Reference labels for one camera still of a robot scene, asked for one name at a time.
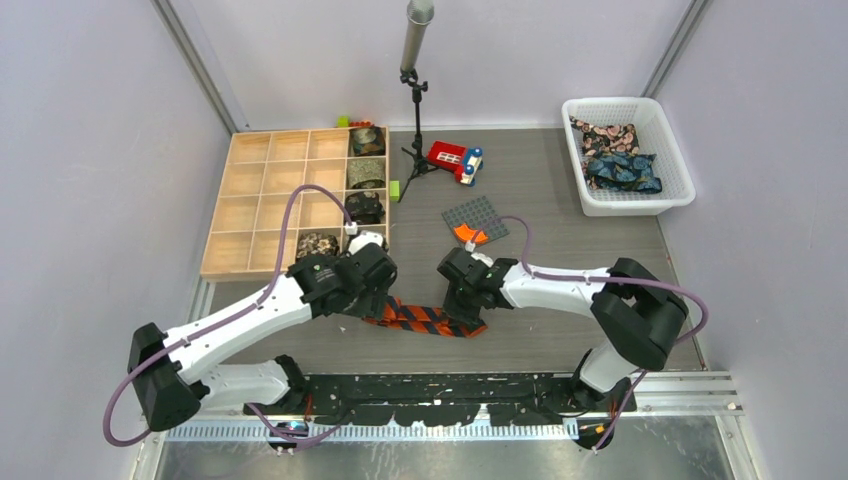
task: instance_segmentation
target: white wall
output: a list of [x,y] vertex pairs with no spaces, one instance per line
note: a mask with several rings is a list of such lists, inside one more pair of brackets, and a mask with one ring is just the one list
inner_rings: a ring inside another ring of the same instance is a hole
[[659,94],[698,188],[660,217],[774,478],[844,478],[848,5],[714,2]]
[[[639,95],[688,4],[434,1],[418,70],[422,121],[440,126],[562,125],[569,98]],[[174,3],[252,129],[415,122],[398,79],[408,0]]]
[[149,2],[3,2],[0,476],[127,478],[103,408],[133,330],[186,318],[227,142]]

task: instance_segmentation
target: microphone stand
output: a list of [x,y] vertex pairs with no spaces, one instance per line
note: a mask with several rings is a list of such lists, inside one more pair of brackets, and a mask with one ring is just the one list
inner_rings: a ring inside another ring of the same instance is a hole
[[406,189],[409,188],[409,183],[412,180],[439,169],[439,167],[431,165],[430,162],[427,161],[427,157],[425,157],[424,153],[422,152],[422,148],[424,147],[424,138],[421,136],[420,104],[422,92],[427,91],[427,82],[418,83],[418,72],[416,72],[414,68],[409,72],[401,71],[400,81],[401,83],[405,83],[412,87],[412,101],[413,103],[415,103],[415,139],[412,141],[412,148],[415,150],[415,152],[411,152],[406,148],[401,148],[404,153],[412,157],[413,165],[412,174],[406,180],[406,185],[403,187],[403,191],[400,193],[398,203],[403,200],[403,196],[406,195]]

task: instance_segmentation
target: toy vehicle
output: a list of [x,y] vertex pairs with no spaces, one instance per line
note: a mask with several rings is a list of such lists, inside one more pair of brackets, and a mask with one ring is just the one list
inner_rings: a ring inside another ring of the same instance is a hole
[[483,149],[435,142],[427,153],[427,161],[452,172],[457,183],[473,187],[476,183],[474,176],[483,168]]

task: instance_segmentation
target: wooden compartment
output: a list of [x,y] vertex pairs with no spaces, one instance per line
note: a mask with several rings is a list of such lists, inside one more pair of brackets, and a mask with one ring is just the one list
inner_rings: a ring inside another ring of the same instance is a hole
[[[300,219],[300,204],[302,195],[294,200],[289,217],[289,230],[297,228]],[[259,199],[259,214],[256,217],[256,230],[275,230],[279,232],[283,225],[283,215],[291,195],[262,195]]]
[[291,193],[303,183],[306,162],[269,163],[265,171],[262,193]]
[[268,155],[271,143],[269,133],[237,133],[230,143],[229,163],[262,163]]
[[[250,270],[267,272],[269,274],[273,272],[279,246],[279,230],[273,232],[256,232],[250,252]],[[296,248],[297,234],[292,231],[286,232],[286,244],[283,246],[282,271],[285,272],[286,268],[294,263]]]
[[313,130],[309,137],[309,158],[345,158],[350,129]]
[[[342,193],[335,193],[343,201]],[[321,192],[308,192],[300,196],[300,228],[341,227],[344,215],[338,205]]]
[[262,175],[265,172],[264,163],[249,163],[243,165],[227,165],[224,168],[224,178],[221,180],[223,197],[231,195],[258,195],[262,188]]
[[[268,280],[279,245],[279,230],[291,193],[304,183],[321,185],[342,203],[347,195],[363,190],[348,188],[347,167],[358,160],[380,159],[390,180],[388,157],[353,157],[350,128],[245,133],[233,136],[210,227],[201,276],[210,281]],[[383,129],[386,148],[388,130]],[[378,225],[361,226],[379,232],[389,241],[388,188],[380,194],[386,209]],[[285,239],[283,270],[295,261],[302,234],[319,232],[335,236],[343,250],[344,216],[335,203],[315,191],[295,199]]]
[[215,205],[212,232],[251,232],[259,197],[221,197]]
[[344,190],[345,160],[311,160],[306,162],[306,176],[303,183],[320,185],[332,192]]
[[309,131],[281,132],[271,137],[269,162],[284,162],[306,159],[306,147],[309,144]]
[[252,238],[252,232],[210,234],[200,274],[209,278],[247,270]]

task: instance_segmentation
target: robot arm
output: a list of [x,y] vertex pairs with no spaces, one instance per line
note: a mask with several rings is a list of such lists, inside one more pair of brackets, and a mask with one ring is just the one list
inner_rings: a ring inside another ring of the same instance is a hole
[[[615,276],[656,280],[630,259],[595,270],[531,270],[586,279]],[[444,310],[461,322],[478,322],[481,308],[542,307],[595,318],[607,340],[587,352],[572,377],[571,400],[580,408],[594,408],[619,381],[639,369],[662,370],[689,313],[679,297],[665,290],[548,280],[531,276],[518,260],[492,260],[462,248],[454,248],[438,271],[450,282]]]
[[256,304],[237,321],[176,349],[142,372],[133,388],[152,431],[173,428],[201,409],[244,403],[298,404],[305,379],[287,356],[258,365],[219,365],[243,348],[312,318],[383,312],[397,266],[377,233],[361,232],[341,256],[307,255],[290,266],[258,305],[264,289],[191,324],[165,332],[150,323],[136,330],[129,370],[157,351]]

